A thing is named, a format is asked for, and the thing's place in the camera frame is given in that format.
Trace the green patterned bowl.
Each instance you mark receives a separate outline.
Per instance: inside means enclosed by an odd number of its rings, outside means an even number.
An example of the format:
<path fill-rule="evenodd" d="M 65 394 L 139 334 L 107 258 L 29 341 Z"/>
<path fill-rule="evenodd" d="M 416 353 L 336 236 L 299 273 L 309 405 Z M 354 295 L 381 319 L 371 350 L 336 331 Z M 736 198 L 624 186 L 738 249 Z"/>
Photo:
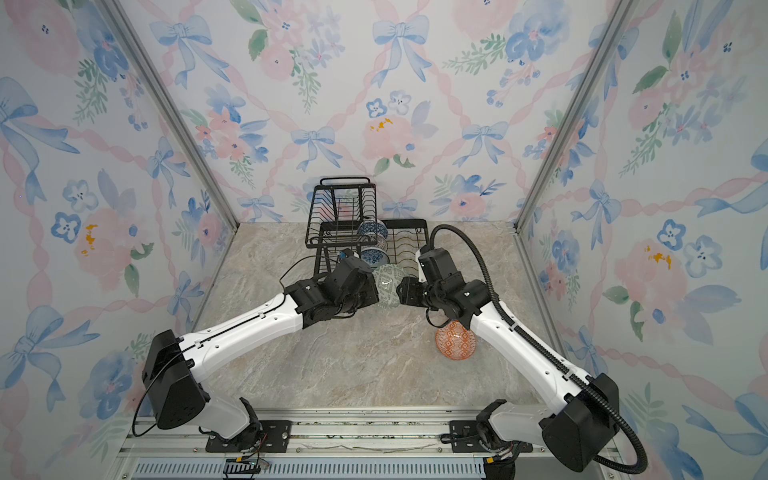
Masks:
<path fill-rule="evenodd" d="M 378 292 L 378 303 L 387 309 L 394 309 L 400 305 L 397 287 L 407 276 L 405 270 L 396 264 L 379 266 L 373 272 Z"/>

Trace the blue floral bowl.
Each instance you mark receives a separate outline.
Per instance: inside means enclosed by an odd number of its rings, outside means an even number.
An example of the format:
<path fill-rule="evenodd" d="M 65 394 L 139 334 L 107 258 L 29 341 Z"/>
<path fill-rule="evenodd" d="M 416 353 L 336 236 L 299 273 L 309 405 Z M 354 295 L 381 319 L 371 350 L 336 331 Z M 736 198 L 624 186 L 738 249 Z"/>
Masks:
<path fill-rule="evenodd" d="M 362 249 L 360 258 L 371 268 L 378 268 L 390 263 L 390 258 L 387 252 L 378 247 Z"/>

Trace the dark blue patterned bowl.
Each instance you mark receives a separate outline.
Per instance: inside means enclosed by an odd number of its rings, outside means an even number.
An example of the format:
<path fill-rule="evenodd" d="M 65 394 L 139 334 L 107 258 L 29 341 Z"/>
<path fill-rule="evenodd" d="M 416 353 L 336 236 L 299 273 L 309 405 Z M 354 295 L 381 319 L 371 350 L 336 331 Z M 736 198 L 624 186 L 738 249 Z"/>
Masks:
<path fill-rule="evenodd" d="M 389 237 L 389 230 L 383 221 L 378 220 L 364 220 L 360 223 L 357 229 L 357 233 L 361 237 L 368 237 L 373 239 L 384 239 Z"/>

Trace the black wire dish rack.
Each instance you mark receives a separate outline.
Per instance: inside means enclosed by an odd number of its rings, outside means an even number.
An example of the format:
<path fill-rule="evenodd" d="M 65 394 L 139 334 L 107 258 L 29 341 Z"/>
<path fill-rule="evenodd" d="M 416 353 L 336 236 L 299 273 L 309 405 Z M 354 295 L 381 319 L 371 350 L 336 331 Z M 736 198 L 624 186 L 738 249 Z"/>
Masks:
<path fill-rule="evenodd" d="M 370 178 L 323 177 L 308 198 L 305 246 L 314 252 L 316 275 L 332 271 L 349 252 L 374 267 L 394 264 L 408 276 L 418 274 L 417 253 L 428 240 L 427 221 L 381 218 L 377 187 Z"/>

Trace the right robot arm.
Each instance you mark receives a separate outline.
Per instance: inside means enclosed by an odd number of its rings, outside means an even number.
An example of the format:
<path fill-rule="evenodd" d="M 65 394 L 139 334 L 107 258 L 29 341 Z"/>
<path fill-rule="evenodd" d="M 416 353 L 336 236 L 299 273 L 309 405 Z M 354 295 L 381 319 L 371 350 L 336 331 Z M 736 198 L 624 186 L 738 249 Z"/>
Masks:
<path fill-rule="evenodd" d="M 542 342 L 503 302 L 492 301 L 488 286 L 464 280 L 443 248 L 417 253 L 417 277 L 398 288 L 403 304 L 440 311 L 495 348 L 535 388 L 542 402 L 518 406 L 496 400 L 476 417 L 478 443 L 491 451 L 524 443 L 545 447 L 561 464 L 581 472 L 590 463 L 610 466 L 603 451 L 620 431 L 618 387 L 594 376 Z"/>

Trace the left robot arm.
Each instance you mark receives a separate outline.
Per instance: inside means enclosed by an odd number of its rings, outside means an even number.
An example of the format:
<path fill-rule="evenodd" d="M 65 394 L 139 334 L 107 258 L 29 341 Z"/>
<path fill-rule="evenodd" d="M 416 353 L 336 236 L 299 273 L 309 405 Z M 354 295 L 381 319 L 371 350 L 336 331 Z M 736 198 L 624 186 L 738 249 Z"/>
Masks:
<path fill-rule="evenodd" d="M 216 393 L 207 379 L 269 341 L 351 317 L 377 301 L 372 268 L 352 256 L 331 272 L 298 280 L 265 304 L 214 327 L 183 336 L 171 330 L 157 334 L 141 376 L 142 399 L 151 406 L 155 428 L 194 425 L 215 450 L 258 448 L 265 433 L 254 407 L 245 398 Z"/>

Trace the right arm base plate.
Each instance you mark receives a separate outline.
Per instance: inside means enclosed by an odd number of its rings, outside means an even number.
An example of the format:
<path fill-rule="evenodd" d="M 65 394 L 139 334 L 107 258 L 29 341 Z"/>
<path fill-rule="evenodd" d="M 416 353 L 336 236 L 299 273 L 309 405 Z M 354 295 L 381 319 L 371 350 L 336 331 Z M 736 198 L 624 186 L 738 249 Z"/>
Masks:
<path fill-rule="evenodd" d="M 449 431 L 440 435 L 440 442 L 449 445 L 453 453 L 484 453 L 500 455 L 510 453 L 520 445 L 520 453 L 532 453 L 530 443 L 502 440 L 487 422 L 452 420 Z"/>

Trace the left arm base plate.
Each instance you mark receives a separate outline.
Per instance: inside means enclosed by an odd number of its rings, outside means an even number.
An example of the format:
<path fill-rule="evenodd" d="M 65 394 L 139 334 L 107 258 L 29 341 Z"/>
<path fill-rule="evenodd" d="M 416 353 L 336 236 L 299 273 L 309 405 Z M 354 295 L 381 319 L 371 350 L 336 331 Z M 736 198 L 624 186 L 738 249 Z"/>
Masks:
<path fill-rule="evenodd" d="M 232 439 L 224 439 L 215 433 L 208 437 L 206 453 L 286 453 L 291 435 L 289 420 L 257 421 Z"/>

